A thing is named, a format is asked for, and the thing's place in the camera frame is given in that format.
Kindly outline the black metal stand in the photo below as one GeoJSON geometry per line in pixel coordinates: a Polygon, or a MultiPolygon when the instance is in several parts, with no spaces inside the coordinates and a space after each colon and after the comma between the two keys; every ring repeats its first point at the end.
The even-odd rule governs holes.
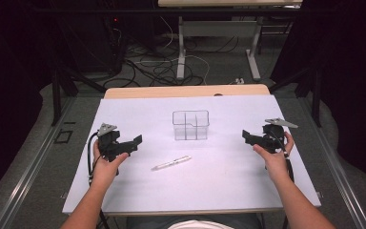
{"type": "Polygon", "coordinates": [[[52,126],[55,126],[62,116],[61,92],[68,96],[77,96],[79,91],[73,82],[76,79],[85,85],[104,93],[107,89],[88,79],[82,73],[79,73],[65,65],[58,65],[51,69],[51,88],[53,102],[53,120],[52,126]]]}
{"type": "Polygon", "coordinates": [[[297,97],[305,97],[308,92],[313,94],[311,117],[317,126],[320,125],[320,96],[321,96],[321,81],[322,81],[322,68],[321,67],[307,67],[302,68],[298,72],[290,74],[285,77],[282,81],[274,83],[273,86],[269,87],[271,93],[278,89],[299,80],[300,83],[295,89],[295,95],[297,97]]]}

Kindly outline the clear plastic divided organizer box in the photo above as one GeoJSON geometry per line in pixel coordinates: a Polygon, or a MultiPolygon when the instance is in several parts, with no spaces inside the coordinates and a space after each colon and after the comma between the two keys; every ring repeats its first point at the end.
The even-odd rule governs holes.
{"type": "Polygon", "coordinates": [[[173,112],[175,140],[205,140],[208,138],[209,126],[207,110],[173,112]]]}

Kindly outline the person's right hand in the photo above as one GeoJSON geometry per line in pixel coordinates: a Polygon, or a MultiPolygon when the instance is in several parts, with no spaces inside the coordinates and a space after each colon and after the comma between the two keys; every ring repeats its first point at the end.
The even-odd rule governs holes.
{"type": "Polygon", "coordinates": [[[257,144],[253,146],[253,150],[265,160],[265,166],[273,183],[278,183],[279,181],[284,180],[291,181],[286,157],[291,153],[295,142],[293,137],[288,132],[285,132],[284,136],[286,139],[284,151],[280,151],[279,153],[270,154],[257,144]]]}

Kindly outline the white-framed desk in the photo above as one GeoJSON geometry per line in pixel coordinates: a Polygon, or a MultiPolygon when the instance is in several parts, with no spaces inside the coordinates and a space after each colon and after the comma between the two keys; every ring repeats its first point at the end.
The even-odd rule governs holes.
{"type": "MultiPolygon", "coordinates": [[[[171,10],[298,10],[303,0],[158,0],[158,6],[171,10]]],[[[179,55],[176,77],[185,77],[186,48],[184,45],[186,37],[222,37],[236,36],[252,39],[251,46],[246,50],[246,55],[253,80],[261,79],[255,53],[258,40],[261,36],[264,16],[254,16],[251,20],[203,20],[189,21],[182,16],[178,17],[178,41],[179,55]]]]}

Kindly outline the person's white shirt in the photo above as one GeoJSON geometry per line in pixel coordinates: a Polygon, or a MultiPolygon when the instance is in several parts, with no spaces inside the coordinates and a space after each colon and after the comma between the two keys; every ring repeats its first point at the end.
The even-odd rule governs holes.
{"type": "Polygon", "coordinates": [[[233,229],[233,227],[205,220],[187,220],[175,223],[168,229],[233,229]]]}

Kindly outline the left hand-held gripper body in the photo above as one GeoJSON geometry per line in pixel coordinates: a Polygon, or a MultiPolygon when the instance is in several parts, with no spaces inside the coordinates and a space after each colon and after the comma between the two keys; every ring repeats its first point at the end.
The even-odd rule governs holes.
{"type": "Polygon", "coordinates": [[[98,148],[100,155],[107,161],[114,161],[123,153],[131,154],[126,143],[119,143],[120,132],[111,124],[102,123],[98,132],[98,148]]]}

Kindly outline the person's left hand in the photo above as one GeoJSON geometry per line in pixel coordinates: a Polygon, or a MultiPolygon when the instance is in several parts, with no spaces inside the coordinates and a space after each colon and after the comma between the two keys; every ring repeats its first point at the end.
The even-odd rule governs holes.
{"type": "Polygon", "coordinates": [[[116,177],[118,167],[129,157],[128,153],[122,153],[112,162],[104,159],[99,151],[98,141],[93,144],[95,159],[91,187],[94,189],[107,190],[116,177]]]}

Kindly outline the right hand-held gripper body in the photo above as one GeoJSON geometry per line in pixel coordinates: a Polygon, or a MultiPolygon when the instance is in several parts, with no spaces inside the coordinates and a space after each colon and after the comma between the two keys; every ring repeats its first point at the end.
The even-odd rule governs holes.
{"type": "Polygon", "coordinates": [[[263,148],[274,154],[277,149],[285,150],[284,128],[297,128],[297,125],[281,118],[266,119],[267,125],[263,127],[263,138],[266,141],[263,148]]]}

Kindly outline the white table cover sheet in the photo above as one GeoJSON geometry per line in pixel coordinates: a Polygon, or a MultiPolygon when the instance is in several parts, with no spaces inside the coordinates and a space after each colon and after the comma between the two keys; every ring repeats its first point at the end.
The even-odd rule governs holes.
{"type": "Polygon", "coordinates": [[[143,141],[119,167],[105,195],[114,216],[262,212],[281,208],[264,160],[242,131],[261,135],[268,118],[282,112],[271,95],[103,99],[92,128],[117,126],[121,138],[143,141]],[[209,112],[205,140],[175,140],[173,112],[209,112]],[[159,171],[151,168],[183,156],[192,159],[159,171]]]}

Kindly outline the white pen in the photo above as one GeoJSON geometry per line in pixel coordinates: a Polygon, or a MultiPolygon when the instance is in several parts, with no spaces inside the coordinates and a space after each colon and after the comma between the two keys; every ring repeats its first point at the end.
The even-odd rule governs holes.
{"type": "Polygon", "coordinates": [[[192,159],[191,156],[183,156],[181,158],[176,158],[172,161],[165,162],[165,163],[162,163],[162,164],[159,164],[159,165],[156,165],[156,166],[152,167],[151,171],[159,171],[159,170],[162,170],[162,169],[165,169],[165,168],[168,168],[168,167],[171,167],[171,166],[189,161],[191,159],[192,159]]]}

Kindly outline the wooden table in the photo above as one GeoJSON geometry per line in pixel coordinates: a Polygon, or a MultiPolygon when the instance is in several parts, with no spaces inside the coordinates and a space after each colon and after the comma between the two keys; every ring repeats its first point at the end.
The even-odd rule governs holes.
{"type": "Polygon", "coordinates": [[[263,84],[110,88],[105,92],[104,98],[194,97],[215,96],[220,94],[269,95],[270,91],[268,87],[263,84]]]}

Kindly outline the black computer tower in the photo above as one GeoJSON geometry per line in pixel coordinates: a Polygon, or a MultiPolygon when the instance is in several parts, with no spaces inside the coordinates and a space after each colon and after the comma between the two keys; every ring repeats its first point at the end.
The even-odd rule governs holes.
{"type": "Polygon", "coordinates": [[[83,72],[121,72],[120,38],[112,32],[108,17],[80,16],[75,31],[81,45],[78,62],[83,72]]]}

